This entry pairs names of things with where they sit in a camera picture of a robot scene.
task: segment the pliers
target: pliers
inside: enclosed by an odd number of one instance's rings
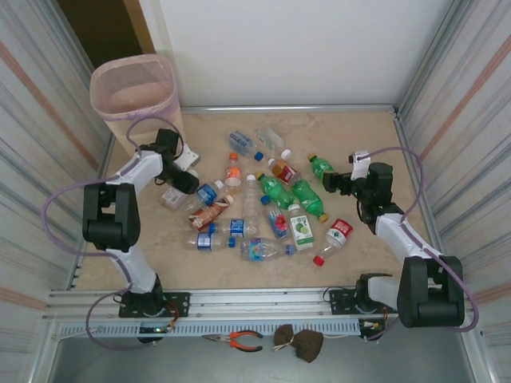
[[[256,353],[257,351],[260,351],[263,349],[262,346],[258,345],[256,347],[249,347],[247,345],[241,345],[234,339],[238,337],[243,337],[244,335],[251,335],[252,337],[258,337],[262,338],[263,335],[256,331],[251,330],[243,330],[237,333],[230,333],[229,335],[222,335],[222,334],[209,334],[209,335],[203,335],[202,338],[209,339],[210,341],[214,342],[229,342],[229,345],[231,347],[234,347],[238,349],[239,351],[244,351],[245,353]]]

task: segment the trash bin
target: trash bin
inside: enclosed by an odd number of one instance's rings
[[[125,134],[141,118],[158,116],[170,121],[184,139],[176,79],[165,57],[142,54],[103,64],[90,80],[90,102],[130,155],[133,146]],[[137,144],[151,144],[159,128],[162,124],[144,120],[130,138]]]

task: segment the green bottle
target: green bottle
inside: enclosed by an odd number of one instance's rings
[[[255,177],[261,183],[264,194],[269,196],[282,209],[286,209],[295,202],[295,197],[282,186],[274,177],[265,176],[258,172]]]
[[[328,215],[323,210],[323,201],[312,190],[311,185],[306,180],[296,181],[291,187],[291,191],[296,195],[307,213],[317,217],[321,223],[328,221]]]
[[[312,171],[318,177],[320,182],[323,182],[323,173],[324,172],[333,172],[334,168],[324,160],[323,158],[318,158],[316,154],[311,153],[307,156],[309,162],[312,164]]]

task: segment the plastic bottle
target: plastic bottle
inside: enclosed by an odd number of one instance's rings
[[[253,262],[287,257],[295,253],[293,245],[284,245],[265,238],[241,239],[240,249],[241,258]]]
[[[247,183],[244,187],[243,196],[243,218],[254,218],[259,220],[261,216],[261,203],[259,201],[259,185],[257,184],[256,176],[249,174],[247,176]]]
[[[200,186],[194,195],[187,198],[186,203],[184,204],[184,211],[190,213],[197,211],[202,207],[211,205],[218,196],[218,192],[223,187],[224,183],[220,180],[216,180],[212,184],[204,184]]]
[[[284,150],[284,140],[269,126],[264,129],[259,129],[257,131],[257,138],[259,138],[271,152],[275,154],[280,153],[280,158],[283,160],[289,160],[291,157],[291,150]]]
[[[194,229],[197,231],[202,231],[211,222],[213,222],[216,217],[222,214],[225,209],[231,206],[233,202],[234,199],[230,195],[226,195],[224,198],[213,202],[211,206],[207,206],[203,209],[193,212],[188,216],[188,220]]]
[[[199,178],[199,175],[193,169],[188,170],[188,173]],[[165,193],[163,193],[160,202],[163,206],[168,207],[170,210],[176,211],[183,204],[186,197],[188,197],[188,194],[184,194],[181,190],[177,190],[175,187],[171,186]]]
[[[270,223],[273,234],[277,239],[283,239],[287,237],[287,221],[286,217],[282,214],[279,207],[271,203],[270,197],[263,195],[261,198],[263,204],[264,216],[268,223]]]
[[[223,234],[189,233],[184,237],[184,248],[198,251],[218,251],[235,247],[236,239]]]
[[[271,158],[268,160],[268,166],[273,175],[286,185],[294,185],[297,180],[302,179],[300,172],[296,171],[282,160]]]
[[[309,219],[303,213],[300,205],[291,205],[289,207],[289,216],[296,249],[298,251],[311,249],[314,246],[314,236]]]
[[[334,168],[327,162],[327,160],[317,157],[317,155],[314,153],[310,153],[307,156],[307,158],[309,159],[309,162],[312,164],[312,171],[314,172],[316,177],[318,177],[318,179],[322,182],[324,172],[334,171]]]
[[[284,189],[274,177],[265,176],[262,172],[258,172],[255,177],[261,183],[264,194],[282,209],[287,209],[295,201],[295,197]]]
[[[231,237],[251,238],[259,234],[258,220],[248,219],[218,219],[209,224],[210,233],[223,233]]]
[[[252,155],[256,161],[261,161],[264,154],[257,150],[256,143],[242,132],[235,130],[229,133],[229,146],[241,156]]]
[[[322,266],[326,258],[331,257],[343,246],[352,231],[353,227],[348,222],[336,219],[331,228],[328,229],[323,240],[318,243],[315,249],[315,257],[312,261],[316,265]]]
[[[298,180],[291,187],[291,191],[298,198],[305,211],[316,217],[319,222],[328,221],[328,214],[323,209],[323,201],[319,198],[306,180]]]
[[[236,153],[229,154],[228,165],[225,169],[225,181],[230,189],[235,188],[236,190],[241,185],[241,169],[238,165],[238,155]]]

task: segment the white bottle cap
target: white bottle cap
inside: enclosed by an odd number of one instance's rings
[[[280,155],[280,158],[282,158],[284,161],[287,161],[289,160],[289,158],[291,157],[291,150],[289,149],[286,149],[282,152],[282,154]]]

